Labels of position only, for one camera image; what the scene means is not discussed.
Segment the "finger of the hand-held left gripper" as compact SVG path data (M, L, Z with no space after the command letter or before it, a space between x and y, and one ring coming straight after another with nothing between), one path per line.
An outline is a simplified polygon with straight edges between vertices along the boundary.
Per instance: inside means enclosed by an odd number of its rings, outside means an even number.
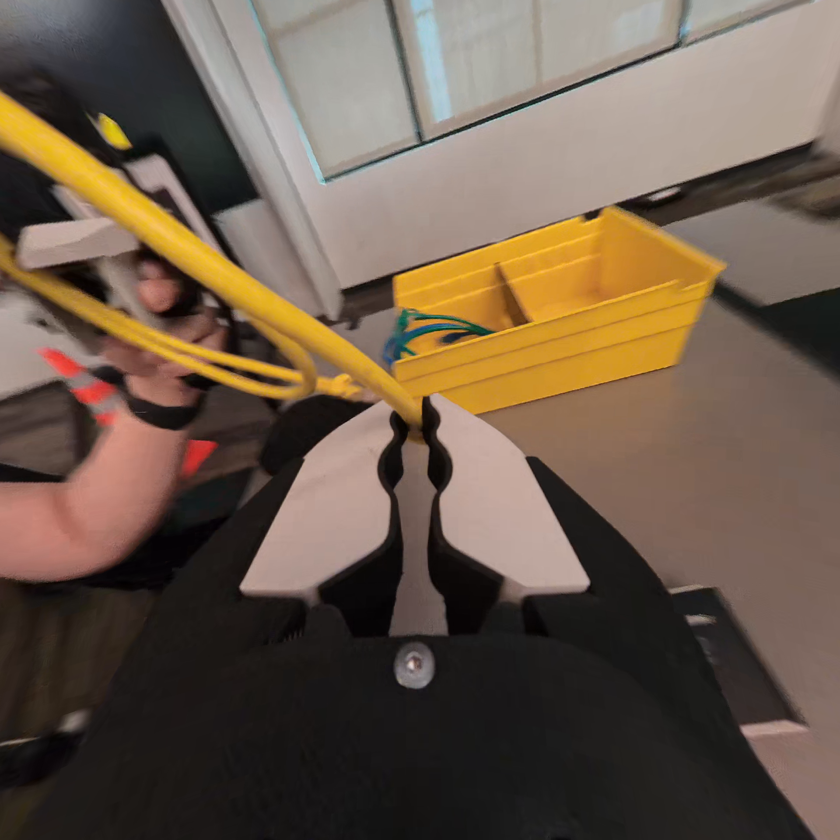
M24 270L117 258L141 249L140 240L110 218L34 224L22 229L15 248Z
M103 214L86 199L80 197L64 185L53 185L51 192L59 205L74 220L92 220L105 218Z

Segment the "person's left forearm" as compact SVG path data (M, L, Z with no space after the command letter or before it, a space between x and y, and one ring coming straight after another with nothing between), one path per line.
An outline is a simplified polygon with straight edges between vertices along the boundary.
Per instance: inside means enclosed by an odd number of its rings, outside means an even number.
M68 479L2 483L2 578L70 581L123 560L163 519L190 432L190 424L151 425L121 405Z

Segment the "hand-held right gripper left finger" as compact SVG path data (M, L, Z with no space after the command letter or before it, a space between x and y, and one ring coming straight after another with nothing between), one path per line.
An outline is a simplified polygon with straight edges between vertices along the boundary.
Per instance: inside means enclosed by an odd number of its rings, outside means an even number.
M403 577L404 442L404 421L378 402L305 455L241 594L332 606L352 635L387 637Z

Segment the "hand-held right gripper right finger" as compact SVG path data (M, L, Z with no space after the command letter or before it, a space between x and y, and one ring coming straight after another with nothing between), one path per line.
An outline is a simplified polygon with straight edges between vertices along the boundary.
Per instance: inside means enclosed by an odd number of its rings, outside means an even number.
M435 489L427 567L449 635L476 634L499 602L590 588L518 446L439 394L423 400L423 435Z

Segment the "yellow plastic bin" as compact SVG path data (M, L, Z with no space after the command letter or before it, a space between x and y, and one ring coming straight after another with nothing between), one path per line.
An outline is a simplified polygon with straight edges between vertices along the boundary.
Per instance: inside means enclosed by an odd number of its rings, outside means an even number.
M474 414L663 370L725 267L609 206L395 276L384 356Z

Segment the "person's left hand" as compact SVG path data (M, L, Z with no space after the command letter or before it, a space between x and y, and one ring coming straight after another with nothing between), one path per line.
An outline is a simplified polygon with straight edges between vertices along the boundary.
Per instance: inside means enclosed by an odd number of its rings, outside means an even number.
M160 262L141 262L139 278L139 300L153 314L169 312L183 296L182 283L169 277ZM216 351L227 348L227 329L216 310L203 303L190 314L171 320L169 328L184 342ZM165 407L192 407L201 399L200 390L186 383L189 370L180 364L113 337L103 340L101 354L108 365L123 374L128 392L139 399Z

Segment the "black wristband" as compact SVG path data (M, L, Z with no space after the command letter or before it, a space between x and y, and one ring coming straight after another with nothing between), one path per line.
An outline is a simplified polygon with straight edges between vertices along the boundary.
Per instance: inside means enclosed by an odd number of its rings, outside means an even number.
M125 384L125 374L109 365L87 368L87 373L99 383L114 386L136 419L166 431L180 432L187 429L197 419L206 401L206 396L200 392L197 401L191 406L162 406L132 394Z

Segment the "white framed glass door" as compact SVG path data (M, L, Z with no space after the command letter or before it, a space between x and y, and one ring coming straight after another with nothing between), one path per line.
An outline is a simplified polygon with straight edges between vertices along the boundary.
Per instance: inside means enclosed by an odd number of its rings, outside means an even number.
M798 3L326 183L254 14L163 6L333 318L342 289L813 142L838 86L838 2Z

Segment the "person's torso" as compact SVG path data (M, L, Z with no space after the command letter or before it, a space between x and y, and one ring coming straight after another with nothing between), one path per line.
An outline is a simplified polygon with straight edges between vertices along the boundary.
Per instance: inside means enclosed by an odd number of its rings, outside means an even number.
M103 337L73 338L20 290L2 292L2 464L65 476L89 456L121 403Z

